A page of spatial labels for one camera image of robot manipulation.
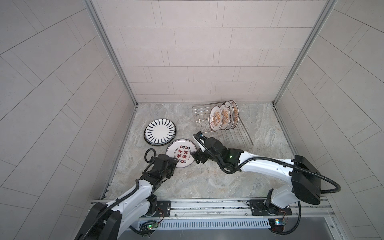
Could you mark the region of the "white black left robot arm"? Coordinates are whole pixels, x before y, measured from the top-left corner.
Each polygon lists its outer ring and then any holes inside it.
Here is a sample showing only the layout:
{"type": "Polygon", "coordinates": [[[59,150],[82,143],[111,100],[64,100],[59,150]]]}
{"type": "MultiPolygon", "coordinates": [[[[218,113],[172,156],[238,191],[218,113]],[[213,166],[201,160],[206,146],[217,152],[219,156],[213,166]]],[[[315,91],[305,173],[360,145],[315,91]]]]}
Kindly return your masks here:
{"type": "Polygon", "coordinates": [[[75,239],[116,240],[138,218],[153,215],[157,208],[154,192],[174,174],[177,163],[164,154],[153,157],[131,189],[113,201],[91,207],[75,239]]]}

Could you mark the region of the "large orange sunburst plate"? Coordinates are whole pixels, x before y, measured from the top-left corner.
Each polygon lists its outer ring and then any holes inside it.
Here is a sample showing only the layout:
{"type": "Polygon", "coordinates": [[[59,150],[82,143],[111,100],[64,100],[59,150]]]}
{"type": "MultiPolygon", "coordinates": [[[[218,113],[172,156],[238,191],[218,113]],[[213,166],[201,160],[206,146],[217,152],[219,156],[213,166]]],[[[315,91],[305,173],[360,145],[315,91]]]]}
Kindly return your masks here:
{"type": "Polygon", "coordinates": [[[232,104],[233,110],[234,110],[234,122],[233,122],[233,126],[232,126],[232,129],[234,129],[237,127],[237,125],[239,123],[239,108],[238,108],[238,105],[235,101],[230,100],[230,103],[232,104]]]}

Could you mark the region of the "large red characters plate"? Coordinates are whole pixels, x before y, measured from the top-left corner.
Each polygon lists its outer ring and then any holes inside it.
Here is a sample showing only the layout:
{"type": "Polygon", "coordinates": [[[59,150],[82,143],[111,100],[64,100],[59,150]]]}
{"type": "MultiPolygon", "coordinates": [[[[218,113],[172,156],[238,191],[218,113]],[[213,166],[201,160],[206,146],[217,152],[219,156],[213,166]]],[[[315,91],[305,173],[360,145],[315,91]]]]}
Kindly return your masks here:
{"type": "Polygon", "coordinates": [[[231,102],[225,101],[224,105],[226,105],[229,109],[230,118],[229,118],[229,124],[227,126],[227,130],[229,130],[233,127],[234,119],[235,119],[235,113],[234,113],[234,108],[233,108],[233,105],[231,102]]]}

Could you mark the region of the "white plate red characters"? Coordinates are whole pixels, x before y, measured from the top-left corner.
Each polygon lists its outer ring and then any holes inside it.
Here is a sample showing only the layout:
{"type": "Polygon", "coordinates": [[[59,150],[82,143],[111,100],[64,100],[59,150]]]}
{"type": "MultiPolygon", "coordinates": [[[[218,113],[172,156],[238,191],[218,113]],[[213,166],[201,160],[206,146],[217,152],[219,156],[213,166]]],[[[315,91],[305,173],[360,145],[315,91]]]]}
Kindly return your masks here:
{"type": "Polygon", "coordinates": [[[179,139],[168,146],[166,155],[177,160],[176,168],[186,168],[195,162],[191,152],[196,151],[197,148],[193,142],[179,139]]]}

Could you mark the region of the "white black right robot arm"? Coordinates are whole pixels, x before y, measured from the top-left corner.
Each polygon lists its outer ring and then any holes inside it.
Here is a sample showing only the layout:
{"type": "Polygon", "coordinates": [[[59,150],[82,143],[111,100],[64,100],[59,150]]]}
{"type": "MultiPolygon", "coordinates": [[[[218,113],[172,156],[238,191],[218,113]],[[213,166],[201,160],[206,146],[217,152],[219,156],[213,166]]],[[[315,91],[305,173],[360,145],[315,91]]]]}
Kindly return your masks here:
{"type": "Polygon", "coordinates": [[[254,207],[269,215],[278,215],[290,204],[302,201],[311,205],[321,202],[321,174],[302,156],[294,159],[273,159],[226,148],[219,140],[195,134],[200,149],[192,155],[197,164],[216,162],[226,174],[253,172],[282,180],[285,185],[271,189],[267,198],[254,207]]]}

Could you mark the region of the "white blue leaf plate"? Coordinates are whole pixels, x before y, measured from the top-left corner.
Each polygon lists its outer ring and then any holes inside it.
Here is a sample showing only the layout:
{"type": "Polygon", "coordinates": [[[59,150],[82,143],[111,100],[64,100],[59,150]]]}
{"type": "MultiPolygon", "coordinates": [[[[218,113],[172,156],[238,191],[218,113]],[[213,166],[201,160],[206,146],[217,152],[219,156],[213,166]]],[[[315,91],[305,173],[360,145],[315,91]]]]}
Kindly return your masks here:
{"type": "Polygon", "coordinates": [[[144,139],[151,146],[164,146],[174,139],[176,125],[168,119],[156,119],[144,131],[144,139]]]}

